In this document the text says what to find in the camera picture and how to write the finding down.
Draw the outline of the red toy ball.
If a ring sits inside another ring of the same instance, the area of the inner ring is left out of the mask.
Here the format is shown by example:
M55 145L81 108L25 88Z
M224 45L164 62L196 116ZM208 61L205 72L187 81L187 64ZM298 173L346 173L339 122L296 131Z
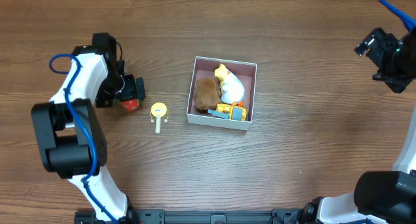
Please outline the red toy ball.
M134 111L140 106L140 100L139 99L132 99L128 101L123 101L122 106L129 111Z

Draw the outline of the yellow wooden rattle drum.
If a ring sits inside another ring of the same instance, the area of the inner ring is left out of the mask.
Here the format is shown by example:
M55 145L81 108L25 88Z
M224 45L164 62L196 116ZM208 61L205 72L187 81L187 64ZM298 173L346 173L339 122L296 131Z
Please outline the yellow wooden rattle drum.
M151 106L149 114L151 123L155 124L155 133L160 134L162 123L168 122L169 111L167 106L162 102L155 103Z

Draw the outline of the brown plush bear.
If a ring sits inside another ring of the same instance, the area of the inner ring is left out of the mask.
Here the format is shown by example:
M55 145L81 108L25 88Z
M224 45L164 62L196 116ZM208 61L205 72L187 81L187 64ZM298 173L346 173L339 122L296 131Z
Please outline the brown plush bear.
M196 110L206 112L221 103L221 91L216 77L202 77L196 81L193 100Z

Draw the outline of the yellow toy bulldozer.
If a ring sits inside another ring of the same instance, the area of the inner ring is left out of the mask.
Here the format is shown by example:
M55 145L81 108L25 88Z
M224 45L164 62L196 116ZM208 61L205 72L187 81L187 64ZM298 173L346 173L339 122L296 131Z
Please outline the yellow toy bulldozer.
M244 107L223 103L217 104L215 110L209 109L207 112L215 117L228 120L246 121L247 118L247 110Z

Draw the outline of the white plush duck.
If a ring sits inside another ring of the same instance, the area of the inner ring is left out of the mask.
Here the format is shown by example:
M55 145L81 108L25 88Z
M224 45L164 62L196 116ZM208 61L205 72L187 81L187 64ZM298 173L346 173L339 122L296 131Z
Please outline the white plush duck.
M244 105L245 89L242 82L224 64L220 64L214 71L220 82L221 100L231 106Z

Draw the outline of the white box pink interior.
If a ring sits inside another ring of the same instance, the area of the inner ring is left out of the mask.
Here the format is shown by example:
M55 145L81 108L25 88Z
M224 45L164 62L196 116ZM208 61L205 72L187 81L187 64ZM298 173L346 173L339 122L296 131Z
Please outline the white box pink interior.
M196 81L203 77L214 77L214 70L224 64L242 82L245 88L243 100L244 108L248 111L246 121L226 120L213 116L212 114L198 112L196 110L193 95ZM194 62L192 80L187 105L187 119L189 123L223 127L247 131L253 120L255 85L257 78L257 64L219 58L197 56Z

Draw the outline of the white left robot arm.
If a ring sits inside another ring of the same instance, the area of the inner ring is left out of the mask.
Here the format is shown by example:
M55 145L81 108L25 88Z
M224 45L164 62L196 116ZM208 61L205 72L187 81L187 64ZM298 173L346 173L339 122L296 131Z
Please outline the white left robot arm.
M71 68L58 92L31 110L42 164L76 186L92 205L90 217L76 214L75 223L138 223L128 196L117 187L107 168L107 141L95 113L115 102L130 111L146 97L141 78L125 72L120 42L94 42L72 53Z

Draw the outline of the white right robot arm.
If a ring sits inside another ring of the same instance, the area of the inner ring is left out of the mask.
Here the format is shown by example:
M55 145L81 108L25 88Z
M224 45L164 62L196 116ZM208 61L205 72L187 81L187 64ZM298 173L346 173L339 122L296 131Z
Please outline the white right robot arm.
M354 49L377 65L372 76L395 93L415 80L415 31L401 39L373 29ZM368 171L353 192L318 197L297 213L298 223L414 223L415 120L411 120L402 151L389 171Z

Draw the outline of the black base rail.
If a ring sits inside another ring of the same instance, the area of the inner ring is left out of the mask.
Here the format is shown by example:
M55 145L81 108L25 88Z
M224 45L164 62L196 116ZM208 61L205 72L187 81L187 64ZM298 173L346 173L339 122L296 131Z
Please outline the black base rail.
M128 211L119 223L138 224L282 224L297 223L300 209L273 209L271 211L165 211L137 209Z

